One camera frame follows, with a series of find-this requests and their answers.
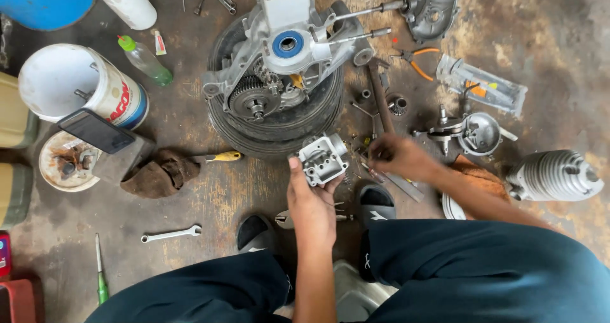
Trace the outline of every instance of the brown rag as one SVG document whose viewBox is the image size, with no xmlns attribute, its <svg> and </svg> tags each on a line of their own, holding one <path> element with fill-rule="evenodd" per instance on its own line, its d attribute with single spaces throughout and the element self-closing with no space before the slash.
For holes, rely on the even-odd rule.
<svg viewBox="0 0 610 323">
<path fill-rule="evenodd" d="M 472 161 L 468 160 L 463 155 L 457 157 L 456 162 L 451 165 L 451 169 L 460 174 L 462 179 L 467 183 L 474 185 L 507 203 L 511 202 L 511 198 L 504 188 L 504 183 L 502 183 L 498 177 L 472 163 Z M 473 219 L 468 214 L 466 214 L 466 217 L 468 219 Z"/>
<path fill-rule="evenodd" d="M 200 166 L 171 150 L 159 150 L 155 160 L 133 177 L 121 182 L 121 188 L 140 198 L 159 199 L 178 193 L 188 180 L 199 175 Z"/>
</svg>

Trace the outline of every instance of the green bottle cap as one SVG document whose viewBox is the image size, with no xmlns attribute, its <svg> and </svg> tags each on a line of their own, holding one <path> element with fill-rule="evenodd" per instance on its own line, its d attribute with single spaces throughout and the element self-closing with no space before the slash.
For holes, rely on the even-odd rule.
<svg viewBox="0 0 610 323">
<path fill-rule="evenodd" d="M 121 48 L 123 48 L 125 51 L 132 51 L 135 49 L 135 41 L 131 37 L 127 35 L 119 37 L 118 45 L 120 45 Z"/>
</svg>

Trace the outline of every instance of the hammer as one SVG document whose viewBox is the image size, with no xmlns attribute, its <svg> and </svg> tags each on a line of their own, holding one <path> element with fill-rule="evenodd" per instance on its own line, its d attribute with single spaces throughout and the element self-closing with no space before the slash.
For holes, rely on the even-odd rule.
<svg viewBox="0 0 610 323">
<path fill-rule="evenodd" d="M 381 117 L 381 124 L 383 130 L 391 134 L 396 133 L 392 124 L 392 118 L 390 117 L 390 109 L 387 108 L 387 102 L 385 101 L 385 91 L 381 80 L 379 79 L 379 66 L 388 69 L 390 64 L 373 57 L 371 61 L 367 63 L 369 66 L 369 72 L 371 74 L 371 82 L 373 83 L 373 93 L 375 94 L 375 101 L 377 102 L 377 110 L 379 110 L 379 117 Z"/>
</svg>

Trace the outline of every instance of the hand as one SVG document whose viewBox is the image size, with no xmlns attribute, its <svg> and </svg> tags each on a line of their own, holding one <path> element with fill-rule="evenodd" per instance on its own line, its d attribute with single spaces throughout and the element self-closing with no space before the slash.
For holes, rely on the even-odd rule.
<svg viewBox="0 0 610 323">
<path fill-rule="evenodd" d="M 288 209 L 295 224 L 297 250 L 300 253 L 332 252 L 337 239 L 337 216 L 332 195 L 345 174 L 324 185 L 309 187 L 301 161 L 292 157 L 288 163 Z"/>
<path fill-rule="evenodd" d="M 443 165 L 412 140 L 394 134 L 383 134 L 371 143 L 369 167 L 425 183 L 433 183 L 445 171 Z"/>
</svg>

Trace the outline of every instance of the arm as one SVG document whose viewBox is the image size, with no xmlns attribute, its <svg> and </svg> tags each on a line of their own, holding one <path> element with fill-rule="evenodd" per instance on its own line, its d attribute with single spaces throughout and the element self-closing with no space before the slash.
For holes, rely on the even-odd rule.
<svg viewBox="0 0 610 323">
<path fill-rule="evenodd" d="M 337 238 L 337 218 L 332 195 L 343 176 L 324 186 L 309 187 L 299 159 L 290 158 L 288 162 L 288 209 L 295 224 L 298 256 L 292 320 L 334 323 L 337 312 L 332 245 Z"/>
<path fill-rule="evenodd" d="M 371 144 L 370 150 L 370 167 L 428 183 L 447 193 L 475 219 L 500 220 L 553 230 L 540 219 L 462 181 L 459 175 L 432 159 L 410 139 L 385 134 Z"/>
</svg>

